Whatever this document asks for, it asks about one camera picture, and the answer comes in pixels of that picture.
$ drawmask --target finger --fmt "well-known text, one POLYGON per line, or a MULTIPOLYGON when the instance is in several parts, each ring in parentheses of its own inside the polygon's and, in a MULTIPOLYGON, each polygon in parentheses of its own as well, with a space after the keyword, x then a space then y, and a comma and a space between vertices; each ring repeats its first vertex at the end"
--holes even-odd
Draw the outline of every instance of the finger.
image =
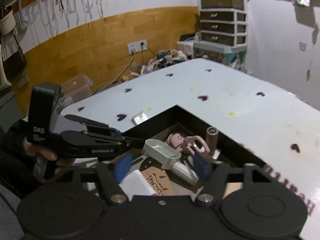
POLYGON ((74 158, 65 158, 65 159, 58 159, 56 165, 57 166, 68 166, 74 163, 74 158))
POLYGON ((32 144, 28 149, 28 155, 35 156, 36 154, 41 154, 49 161, 55 161, 58 158, 57 155, 51 150, 36 144, 32 144))
POLYGON ((58 174, 60 171, 62 171, 63 167, 58 167, 55 169, 54 174, 58 174))

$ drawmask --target black robotic device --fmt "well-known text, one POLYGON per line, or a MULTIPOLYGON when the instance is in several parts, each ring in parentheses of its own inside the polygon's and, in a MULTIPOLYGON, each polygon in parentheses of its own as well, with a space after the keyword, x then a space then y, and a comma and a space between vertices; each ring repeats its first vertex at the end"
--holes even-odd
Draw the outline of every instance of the black robotic device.
MULTIPOLYGON (((145 140, 122 136, 107 124, 76 115, 59 115, 57 104, 61 86, 44 82, 33 87, 27 129, 27 140, 52 149, 59 158, 90 158, 111 161, 132 148, 143 148, 145 140)), ((55 162, 41 156, 33 173, 49 179, 54 175, 55 162)))
POLYGON ((303 201, 255 164, 212 164, 211 178, 190 196, 127 196, 109 165, 68 168, 17 208, 29 239, 298 240, 307 219, 303 201), (99 196, 82 188, 95 182, 99 196), (243 188, 223 199, 227 182, 243 188))

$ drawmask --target pink object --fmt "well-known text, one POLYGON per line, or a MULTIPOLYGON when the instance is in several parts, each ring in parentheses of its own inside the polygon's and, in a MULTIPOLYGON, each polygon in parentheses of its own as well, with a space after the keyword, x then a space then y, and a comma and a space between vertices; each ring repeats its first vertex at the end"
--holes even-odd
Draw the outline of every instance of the pink object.
POLYGON ((181 145, 183 152, 190 153, 194 155, 195 153, 201 155, 208 155, 210 153, 209 146, 200 136, 187 136, 183 140, 181 145), (204 152, 197 146, 196 141, 198 141, 204 147, 204 152))
POLYGON ((172 133, 167 138, 167 144, 178 152, 182 152, 184 137, 180 133, 172 133))

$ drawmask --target human hand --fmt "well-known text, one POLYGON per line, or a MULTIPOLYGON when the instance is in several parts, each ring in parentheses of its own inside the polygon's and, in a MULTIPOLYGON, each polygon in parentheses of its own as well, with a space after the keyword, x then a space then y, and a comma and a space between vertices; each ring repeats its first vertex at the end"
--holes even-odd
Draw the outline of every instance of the human hand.
POLYGON ((36 144, 29 143, 26 139, 23 141, 24 149, 29 156, 36 156, 37 154, 41 154, 48 161, 57 161, 57 168, 54 171, 54 174, 60 172, 63 168, 71 165, 75 159, 73 158, 64 158, 58 159, 58 156, 53 151, 36 144))

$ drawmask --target wood paneling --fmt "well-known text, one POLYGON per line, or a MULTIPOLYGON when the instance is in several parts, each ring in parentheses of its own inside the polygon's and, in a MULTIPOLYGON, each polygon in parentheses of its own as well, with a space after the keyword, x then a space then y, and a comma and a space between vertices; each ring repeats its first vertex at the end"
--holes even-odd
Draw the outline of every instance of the wood paneling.
MULTIPOLYGON (((15 98, 26 113, 35 84, 61 84, 79 74, 94 81, 91 90, 95 91, 128 63, 128 43, 146 39, 155 53, 175 48, 181 35, 196 31, 197 18, 197 7, 165 7, 119 14, 71 29, 25 54, 30 82, 20 89, 13 87, 15 98)), ((143 57, 146 61, 153 54, 145 51, 143 57)), ((134 63, 142 63, 141 52, 134 63)))

